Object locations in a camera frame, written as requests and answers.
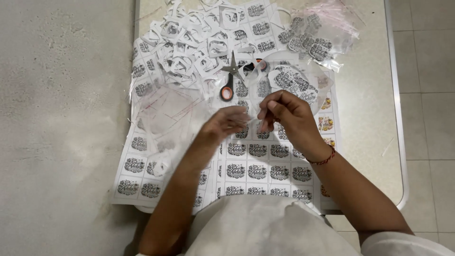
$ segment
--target hand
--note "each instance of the hand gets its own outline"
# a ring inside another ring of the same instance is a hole
[[[263,121],[259,131],[273,131],[273,123],[280,123],[292,145],[312,162],[323,161],[332,153],[319,134],[306,101],[280,90],[265,97],[259,107],[258,119]]]
[[[250,120],[247,108],[230,106],[219,109],[201,128],[197,137],[205,142],[219,145],[228,135],[238,133]]]

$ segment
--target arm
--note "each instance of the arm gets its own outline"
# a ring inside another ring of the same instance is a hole
[[[273,120],[283,125],[289,141],[308,160],[321,162],[332,149],[319,134],[311,109],[287,91],[267,96],[259,105],[261,130],[273,130]],[[413,235],[393,202],[339,153],[327,164],[312,165],[324,188],[359,234],[360,244],[370,235],[396,231]]]
[[[201,128],[175,169],[142,234],[139,252],[145,255],[181,253],[192,222],[192,209],[201,171],[229,134],[241,131],[249,119],[246,108],[220,109]]]

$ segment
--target floor tile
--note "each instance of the floor tile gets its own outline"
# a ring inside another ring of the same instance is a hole
[[[325,217],[336,231],[355,231],[344,215],[326,215]]]
[[[414,233],[416,236],[428,239],[435,243],[439,243],[438,233],[424,233],[424,232],[416,232]]]
[[[394,32],[394,42],[399,92],[420,92],[414,33],[412,31]]]
[[[430,165],[425,161],[406,161],[409,199],[401,210],[414,232],[437,232],[435,204],[431,188]]]
[[[359,235],[355,231],[338,231],[338,234],[342,236],[354,249],[360,253]]]
[[[412,30],[411,6],[409,0],[389,0],[394,31]]]
[[[422,106],[429,158],[455,159],[455,93],[423,93]]]
[[[414,39],[421,91],[455,92],[455,30],[414,31]]]
[[[455,251],[455,233],[439,233],[439,243]]]
[[[428,150],[420,93],[400,93],[407,160],[427,160]]]
[[[410,0],[414,30],[455,29],[455,1]]]
[[[455,160],[430,161],[438,232],[455,232]]]

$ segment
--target white table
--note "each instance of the white table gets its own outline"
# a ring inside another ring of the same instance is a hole
[[[302,9],[308,0],[271,2],[290,10]],[[409,187],[388,0],[344,2],[355,6],[366,24],[353,50],[337,59],[344,63],[335,76],[344,157],[401,209]],[[192,9],[198,3],[183,1]],[[161,20],[166,9],[164,0],[136,0],[135,38],[148,31],[152,20]]]

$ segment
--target clear plastic bag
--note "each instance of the clear plastic bag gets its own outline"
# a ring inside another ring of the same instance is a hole
[[[364,26],[352,8],[340,0],[325,0],[304,10],[293,10],[291,18],[289,49],[306,52],[316,63],[335,72],[343,66],[336,58],[352,48]]]
[[[284,89],[310,104],[316,115],[333,81],[305,53],[278,51],[261,60],[245,80],[253,108],[270,93]]]

